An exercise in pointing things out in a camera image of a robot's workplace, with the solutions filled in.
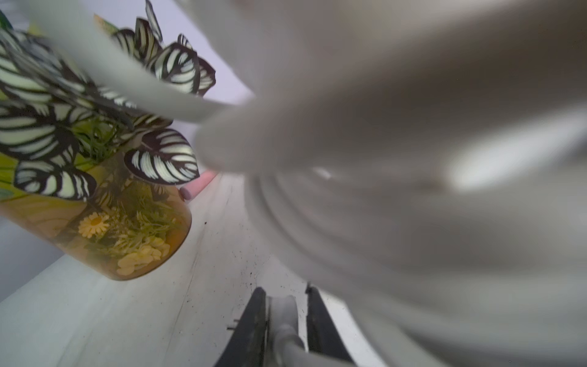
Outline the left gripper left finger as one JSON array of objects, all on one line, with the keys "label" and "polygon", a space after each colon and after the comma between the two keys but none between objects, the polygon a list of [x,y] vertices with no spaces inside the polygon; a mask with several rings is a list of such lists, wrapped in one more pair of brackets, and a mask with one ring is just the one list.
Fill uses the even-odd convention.
[{"label": "left gripper left finger", "polygon": [[262,367],[267,329],[267,295],[257,287],[215,367]]}]

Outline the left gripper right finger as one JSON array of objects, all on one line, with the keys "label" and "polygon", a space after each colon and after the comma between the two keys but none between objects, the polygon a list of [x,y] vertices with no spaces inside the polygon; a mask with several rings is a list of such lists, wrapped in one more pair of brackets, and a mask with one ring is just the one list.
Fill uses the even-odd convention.
[{"label": "left gripper right finger", "polygon": [[310,352],[353,362],[319,290],[312,284],[308,284],[305,293],[307,295],[307,341]]}]

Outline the white power strip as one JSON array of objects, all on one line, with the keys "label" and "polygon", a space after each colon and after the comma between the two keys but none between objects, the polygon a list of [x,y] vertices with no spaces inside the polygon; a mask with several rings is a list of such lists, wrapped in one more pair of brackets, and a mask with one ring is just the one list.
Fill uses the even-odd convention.
[{"label": "white power strip", "polygon": [[584,1],[184,1],[254,97],[195,147],[250,175],[332,168],[474,191],[586,144]]}]

